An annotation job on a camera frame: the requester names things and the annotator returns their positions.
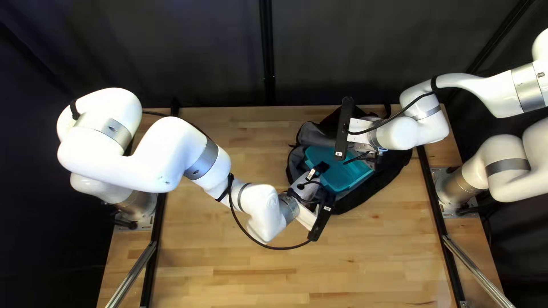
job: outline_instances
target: black cable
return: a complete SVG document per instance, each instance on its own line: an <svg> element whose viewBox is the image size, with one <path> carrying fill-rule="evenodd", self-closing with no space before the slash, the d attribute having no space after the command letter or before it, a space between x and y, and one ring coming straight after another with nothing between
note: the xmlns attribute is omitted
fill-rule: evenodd
<svg viewBox="0 0 548 308"><path fill-rule="evenodd" d="M309 185L309 184L316 184L319 187L323 188L324 190L326 189L326 187L322 183L316 182L316 181L308 181L306 183L299 183L299 184L297 184L297 188L300 189L300 190L303 190L305 188L305 186Z"/></svg>
<svg viewBox="0 0 548 308"><path fill-rule="evenodd" d="M268 246L268 245L265 245L259 241L257 241L253 236L251 236L251 234L249 234L245 229L244 227L242 226L242 224L239 222L238 220L238 217L236 217L236 212L234 211L234 203L232 203L232 180L234 179L234 176L232 175L232 173L229 173L229 183L228 183L228 188L230 190L229 192L229 205L230 205L230 211L232 212L232 216L234 217L234 220L236 221L236 224L238 225L238 227L240 227L240 229L242 230L242 232L247 236L249 237L250 240L252 240L253 242L255 242L256 244L260 245L260 246L263 246L264 248L268 248L268 249L272 249L272 250L290 250L290 249L295 249L295 248L299 248L301 246L304 246L308 243L310 243L310 239L307 239L305 242L303 243L300 243L300 244L297 244L295 246L289 246L289 247L273 247L273 246Z"/></svg>
<svg viewBox="0 0 548 308"><path fill-rule="evenodd" d="M161 117L172 117L172 116L170 116L170 115L166 115L165 113L160 113L160 112L155 112L155 111L146 111L146 110L143 110L142 112L145 113L145 114L147 114L147 115L161 116Z"/></svg>
<svg viewBox="0 0 548 308"><path fill-rule="evenodd" d="M401 109L400 111L396 112L395 115L393 115L392 117L386 119L386 120L383 120L381 123L373 126L373 127L370 127L368 129L365 129L365 130L362 130L360 132L348 132L348 135L361 135L361 134L365 134L365 133L368 133L368 132L371 132L372 130L376 130L377 128L383 126L384 124L392 121L393 119L399 117L402 113L404 113L406 110L408 110L411 106L413 106L417 101L419 101L421 98L425 97L425 96L428 96L428 95L432 95L434 94L434 92L428 92L428 93L425 93L425 94L421 94L419 95L416 99L414 99L411 103L409 103L409 105L405 106L403 109Z"/></svg>
<svg viewBox="0 0 548 308"><path fill-rule="evenodd" d="M316 184L319 187L321 187L323 190L327 191L326 187L322 183L316 182L316 181L308 181L308 182L305 182L305 183L299 183L299 184L297 184L297 189L303 190L305 188L305 186L309 185L309 184ZM295 199L297 199L297 201L299 201L300 203L308 203L308 204L316 205L316 204L324 201L324 199L313 199L313 200L303 199L303 198L301 198L301 196L299 196L298 193L296 193L291 188L288 190L288 195L295 198Z"/></svg>
<svg viewBox="0 0 548 308"><path fill-rule="evenodd" d="M369 151L365 152L364 154L361 154L359 156L356 156L354 157L353 159L349 159L347 160L346 162L342 163L343 165L346 165L346 164L349 164L351 162L355 162L355 161L364 161L365 160L365 155L369 154Z"/></svg>

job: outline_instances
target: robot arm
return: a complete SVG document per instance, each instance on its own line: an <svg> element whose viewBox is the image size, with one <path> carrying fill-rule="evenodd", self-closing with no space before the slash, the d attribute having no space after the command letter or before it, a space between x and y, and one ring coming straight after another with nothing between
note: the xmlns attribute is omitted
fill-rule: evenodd
<svg viewBox="0 0 548 308"><path fill-rule="evenodd" d="M548 118L531 125L522 139L497 135L451 177L436 182L444 204L458 206L489 189L500 202L518 201L548 193Z"/></svg>
<svg viewBox="0 0 548 308"><path fill-rule="evenodd" d="M461 88L477 96L497 118L511 117L544 108L548 102L548 29L533 43L533 62L483 78L463 73L440 75L437 88ZM402 108L420 95L432 92L432 80L408 88L399 97ZM449 134L439 102L434 95L425 96L400 117L361 135L348 135L347 141L368 144L373 148L407 150L437 142ZM379 118L351 119L350 132L373 127Z"/></svg>
<svg viewBox="0 0 548 308"><path fill-rule="evenodd" d="M58 159L73 172L71 185L76 190L120 204L135 192L171 191L183 176L213 198L226 189L230 157L186 121L176 117L158 120L133 155L122 156L141 120L137 97L124 89L103 89L78 99L76 109L81 113L78 120L72 118L68 106L57 124ZM299 207L280 202L271 185L235 179L231 194L235 210L251 215L248 232L263 243L299 213ZM228 206L228 195L220 202Z"/></svg>

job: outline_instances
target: metal rail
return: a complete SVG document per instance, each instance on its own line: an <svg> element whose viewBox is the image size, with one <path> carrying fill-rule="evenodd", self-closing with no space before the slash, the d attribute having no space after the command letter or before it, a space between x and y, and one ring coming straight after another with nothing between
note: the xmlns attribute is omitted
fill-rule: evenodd
<svg viewBox="0 0 548 308"><path fill-rule="evenodd" d="M116 308L118 307L118 305L120 305L125 295L129 291L129 288L131 288L132 284L139 276L142 268L145 267L152 254L156 251L156 243L156 241L150 242L150 244L141 253L139 258L137 259L137 262L135 262L128 275L124 278L118 289L116 289L116 292L114 292L114 295L110 298L105 308Z"/></svg>
<svg viewBox="0 0 548 308"><path fill-rule="evenodd" d="M448 236L443 236L443 244L451 250L453 255L455 255L466 268L470 271L474 279L479 283L479 285L491 296L491 298L503 308L516 308L509 300L504 296L504 294L497 288L483 273L482 271L474 264L474 262L468 258L468 256L460 249L460 247L455 244Z"/></svg>

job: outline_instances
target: black vertical pole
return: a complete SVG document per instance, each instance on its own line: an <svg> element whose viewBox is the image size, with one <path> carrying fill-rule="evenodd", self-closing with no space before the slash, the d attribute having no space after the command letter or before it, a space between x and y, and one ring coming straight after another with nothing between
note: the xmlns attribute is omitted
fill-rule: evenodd
<svg viewBox="0 0 548 308"><path fill-rule="evenodd" d="M259 0L261 20L262 63L264 66L265 103L276 104L276 79L274 74L274 36L272 34L272 0Z"/></svg>

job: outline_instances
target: silver joint band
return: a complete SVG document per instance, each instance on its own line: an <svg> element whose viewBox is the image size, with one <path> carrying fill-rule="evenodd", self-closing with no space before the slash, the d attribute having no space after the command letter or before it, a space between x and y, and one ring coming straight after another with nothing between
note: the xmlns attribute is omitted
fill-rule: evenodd
<svg viewBox="0 0 548 308"><path fill-rule="evenodd" d="M218 155L219 146L207 138L202 154L192 166L185 170L183 175L192 181L203 177L213 167Z"/></svg>
<svg viewBox="0 0 548 308"><path fill-rule="evenodd" d="M512 80L523 112L546 107L532 63L513 69Z"/></svg>
<svg viewBox="0 0 548 308"><path fill-rule="evenodd" d="M487 176L506 170L531 170L531 166L525 158L508 158L490 163L485 167Z"/></svg>
<svg viewBox="0 0 548 308"><path fill-rule="evenodd" d="M417 113L415 116L412 116L411 118L415 121L418 121L418 120L422 120L422 119L425 119L425 118L428 118L430 117L431 115L433 115L434 113L440 111L442 108L441 106L438 104L436 107L428 110L428 111L420 111L419 113Z"/></svg>
<svg viewBox="0 0 548 308"><path fill-rule="evenodd" d="M74 127L90 128L103 133L116 141L124 150L133 138L129 130L115 119L89 116L87 112L80 115Z"/></svg>
<svg viewBox="0 0 548 308"><path fill-rule="evenodd" d="M286 219L286 224L289 224L299 215L299 204L295 198L288 196L286 192L280 193L278 199L279 211Z"/></svg>
<svg viewBox="0 0 548 308"><path fill-rule="evenodd" d="M371 127L377 125L377 124L380 124L383 120L377 120L373 123L371 123ZM376 147L376 148L379 148L379 147L382 147L380 144L379 144L379 140L377 139L376 137L376 129L372 130L371 132L368 133L367 135L367 140L369 141L369 144L372 146L372 147Z"/></svg>

